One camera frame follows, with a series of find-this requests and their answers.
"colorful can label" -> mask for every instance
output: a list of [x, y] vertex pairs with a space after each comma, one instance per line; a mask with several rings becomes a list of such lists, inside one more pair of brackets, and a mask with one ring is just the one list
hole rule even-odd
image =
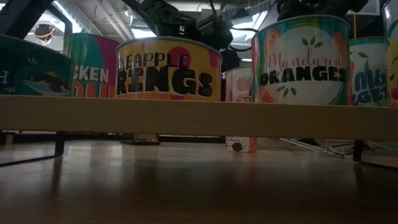
[[256, 102], [346, 105], [349, 25], [303, 16], [260, 30], [252, 39]]
[[[229, 102], [251, 102], [251, 67], [234, 68], [225, 72], [226, 99]], [[226, 137], [226, 148], [234, 152], [256, 152], [257, 138]]]
[[119, 43], [93, 34], [70, 34], [63, 53], [76, 64], [72, 96], [115, 98], [116, 47]]
[[221, 55], [199, 42], [156, 37], [118, 47], [117, 98], [220, 101]]
[[390, 106], [398, 106], [398, 1], [388, 1], [383, 9], [386, 39], [387, 91]]
[[349, 41], [350, 79], [354, 106], [388, 106], [384, 38]]
[[0, 95], [70, 96], [73, 68], [59, 52], [0, 35]]

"wooden shelf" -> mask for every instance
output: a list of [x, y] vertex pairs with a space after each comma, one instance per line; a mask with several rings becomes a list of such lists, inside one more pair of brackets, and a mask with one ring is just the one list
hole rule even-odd
[[0, 129], [398, 140], [398, 110], [202, 101], [0, 96]]

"can rim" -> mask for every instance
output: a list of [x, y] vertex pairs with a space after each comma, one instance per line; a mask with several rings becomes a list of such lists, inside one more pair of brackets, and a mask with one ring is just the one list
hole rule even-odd
[[121, 47], [123, 47], [123, 46], [125, 46], [127, 44], [130, 44], [130, 43], [133, 43], [133, 42], [137, 42], [137, 41], [140, 41], [140, 40], [143, 40], [143, 41], [145, 41], [145, 40], [176, 40], [176, 41], [181, 41], [181, 42], [187, 42], [189, 44], [199, 45], [201, 47], [207, 48], [208, 50], [212, 50], [220, 58], [223, 58], [223, 56], [216, 49], [214, 49], [213, 47], [210, 47], [209, 45], [206, 45], [204, 43], [197, 42], [197, 41], [194, 41], [194, 40], [190, 40], [190, 39], [185, 39], [185, 38], [181, 38], [181, 37], [169, 37], [169, 36], [164, 36], [164, 37], [145, 37], [145, 38], [140, 38], [140, 39], [128, 40], [128, 41], [125, 41], [125, 42], [119, 44], [119, 46], [116, 47], [116, 51], [118, 51]]
[[363, 40], [363, 39], [382, 39], [382, 40], [384, 40], [384, 37], [383, 36], [360, 37], [357, 39], [350, 39], [349, 41]]
[[26, 44], [36, 46], [36, 47], [41, 48], [41, 49], [49, 50], [49, 51], [51, 51], [51, 52], [53, 52], [53, 53], [55, 53], [55, 54], [59, 54], [59, 55], [61, 55], [62, 57], [65, 57], [66, 59], [68, 59], [69, 61], [71, 61], [71, 63], [75, 64], [69, 57], [67, 57], [67, 56], [64, 55], [63, 53], [58, 52], [58, 51], [56, 51], [56, 50], [54, 50], [54, 49], [51, 49], [51, 48], [48, 48], [48, 47], [44, 47], [44, 46], [41, 46], [40, 44], [35, 44], [35, 43], [30, 42], [30, 41], [27, 41], [27, 40], [21, 40], [21, 39], [19, 39], [19, 38], [17, 38], [17, 37], [11, 37], [11, 36], [4, 35], [4, 34], [0, 34], [0, 37], [5, 37], [5, 38], [8, 38], [8, 39], [18, 40], [18, 41], [24, 42], [24, 43], [26, 43]]
[[251, 67], [252, 67], [251, 65], [245, 65], [245, 66], [241, 66], [241, 67], [231, 68], [231, 69], [229, 69], [229, 70], [227, 70], [227, 71], [225, 71], [223, 73], [227, 73], [227, 72], [230, 72], [230, 71], [233, 71], [233, 70], [238, 70], [238, 69], [241, 69], [241, 68], [251, 68]]
[[112, 40], [113, 42], [116, 42], [116, 43], [120, 44], [118, 41], [113, 40], [113, 39], [110, 39], [110, 38], [107, 38], [107, 37], [104, 37], [104, 36], [102, 36], [102, 35], [89, 34], [89, 33], [72, 33], [72, 34], [65, 35], [65, 36], [63, 37], [63, 39], [65, 40], [65, 38], [69, 37], [70, 35], [78, 35], [78, 34], [85, 34], [85, 35], [93, 35], [93, 36], [95, 36], [95, 37], [102, 37], [102, 38], [104, 38], [104, 39]]
[[264, 30], [266, 30], [266, 29], [268, 29], [268, 28], [270, 28], [270, 27], [273, 27], [273, 26], [279, 25], [279, 24], [281, 24], [281, 23], [283, 23], [283, 22], [287, 22], [287, 21], [291, 21], [291, 20], [304, 19], [304, 18], [313, 18], [313, 17], [329, 17], [329, 18], [332, 18], [332, 19], [337, 19], [337, 20], [343, 21], [343, 22], [348, 26], [348, 29], [351, 28], [351, 26], [349, 25], [349, 23], [348, 23], [346, 20], [344, 20], [344, 19], [342, 19], [342, 18], [340, 18], [340, 17], [337, 17], [337, 16], [324, 15], [324, 14], [314, 14], [314, 15], [306, 15], [306, 16], [297, 16], [297, 17], [292, 17], [292, 18], [288, 18], [288, 19], [284, 19], [284, 20], [278, 21], [278, 22], [276, 22], [276, 23], [270, 24], [270, 25], [268, 25], [268, 26], [262, 28], [261, 30], [259, 30], [258, 32], [256, 32], [256, 34], [254, 34], [254, 36], [251, 38], [251, 42], [253, 42], [254, 39], [255, 39], [262, 31], [264, 31]]
[[384, 3], [383, 7], [381, 7], [381, 10], [384, 11], [384, 8], [387, 6], [387, 4], [389, 4], [391, 2], [391, 0], [386, 1], [386, 3]]

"wooden floor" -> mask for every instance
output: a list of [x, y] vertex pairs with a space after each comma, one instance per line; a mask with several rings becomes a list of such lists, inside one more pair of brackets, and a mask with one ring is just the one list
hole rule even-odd
[[[316, 152], [67, 142], [0, 168], [0, 223], [397, 223], [398, 173]], [[0, 162], [53, 144], [2, 149]]]

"yellow can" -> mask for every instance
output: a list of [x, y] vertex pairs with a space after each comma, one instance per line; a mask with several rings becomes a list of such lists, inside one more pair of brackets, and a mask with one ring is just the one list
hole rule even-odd
[[221, 54], [188, 39], [125, 42], [118, 56], [117, 98], [220, 101]]

